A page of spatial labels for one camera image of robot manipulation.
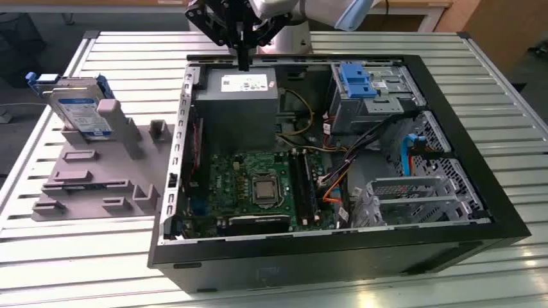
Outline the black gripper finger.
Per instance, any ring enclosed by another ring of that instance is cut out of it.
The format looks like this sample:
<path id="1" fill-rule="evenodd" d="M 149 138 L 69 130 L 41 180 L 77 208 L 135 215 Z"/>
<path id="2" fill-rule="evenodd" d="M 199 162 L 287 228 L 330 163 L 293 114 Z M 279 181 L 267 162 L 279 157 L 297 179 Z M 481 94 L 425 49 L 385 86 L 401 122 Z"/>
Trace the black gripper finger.
<path id="1" fill-rule="evenodd" d="M 217 46 L 226 46 L 235 55 L 238 69 L 242 71 L 242 39 L 238 31 L 227 31 L 213 19 L 211 11 L 203 1 L 187 3 L 185 16 L 187 21 L 209 37 Z"/>
<path id="2" fill-rule="evenodd" d="M 277 15 L 263 20 L 257 28 L 253 28 L 255 22 L 259 21 L 255 17 L 246 17 L 242 21 L 242 70 L 249 71 L 250 53 L 257 46 L 265 46 L 273 39 L 274 35 L 281 31 L 282 27 L 289 23 L 290 15 Z"/>

